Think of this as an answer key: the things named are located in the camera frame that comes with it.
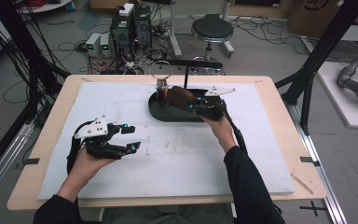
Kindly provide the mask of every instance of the hand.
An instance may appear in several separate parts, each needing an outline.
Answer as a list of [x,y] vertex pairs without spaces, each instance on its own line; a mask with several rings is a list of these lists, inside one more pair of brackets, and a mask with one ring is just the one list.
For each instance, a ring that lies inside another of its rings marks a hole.
[[228,153],[232,147],[237,145],[232,134],[231,124],[228,122],[226,116],[222,116],[218,121],[206,119],[204,117],[201,118],[211,126],[214,136],[216,136],[220,146],[226,153]]
[[74,203],[77,194],[89,183],[89,180],[91,180],[101,168],[113,161],[115,160],[95,159],[87,153],[85,147],[82,147],[77,155],[71,173],[62,183],[57,195]]

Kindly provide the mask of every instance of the black cross mark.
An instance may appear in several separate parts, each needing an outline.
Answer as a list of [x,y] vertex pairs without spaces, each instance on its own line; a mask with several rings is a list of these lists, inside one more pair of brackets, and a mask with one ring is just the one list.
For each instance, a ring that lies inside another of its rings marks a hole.
[[323,210],[326,211],[326,208],[323,207],[315,207],[315,204],[313,203],[313,201],[310,201],[310,204],[312,205],[312,207],[307,207],[307,206],[300,206],[300,209],[309,209],[309,210],[313,210],[313,212],[315,213],[315,216],[318,216],[318,210]]

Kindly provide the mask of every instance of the stool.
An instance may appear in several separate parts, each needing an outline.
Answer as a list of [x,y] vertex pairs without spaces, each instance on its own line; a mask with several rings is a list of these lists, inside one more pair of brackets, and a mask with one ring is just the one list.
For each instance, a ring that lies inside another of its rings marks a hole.
[[206,15],[204,18],[194,21],[191,26],[191,34],[202,41],[208,42],[205,56],[196,57],[194,60],[203,58],[204,61],[217,61],[211,57],[212,43],[224,43],[232,37],[233,33],[234,28],[232,25],[228,21],[220,19],[218,14]]

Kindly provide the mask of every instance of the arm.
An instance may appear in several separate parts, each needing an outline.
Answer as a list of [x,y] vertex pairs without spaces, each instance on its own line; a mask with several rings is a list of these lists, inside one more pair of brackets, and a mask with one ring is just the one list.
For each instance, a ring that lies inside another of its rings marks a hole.
[[226,117],[204,120],[226,152],[224,162],[239,223],[283,223],[255,164],[236,145]]
[[71,173],[66,177],[57,194],[36,211],[34,224],[80,223],[77,194],[101,168],[113,161],[97,160],[88,154],[85,148],[80,149]]

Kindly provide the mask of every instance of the person's right hand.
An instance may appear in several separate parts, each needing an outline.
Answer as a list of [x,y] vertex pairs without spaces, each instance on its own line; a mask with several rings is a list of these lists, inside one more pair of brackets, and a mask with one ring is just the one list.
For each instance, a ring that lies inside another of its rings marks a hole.
[[228,122],[226,116],[222,116],[218,121],[206,119],[204,117],[201,118],[211,126],[214,136],[216,136],[220,146],[226,153],[228,153],[232,147],[237,145],[234,140],[231,124]]

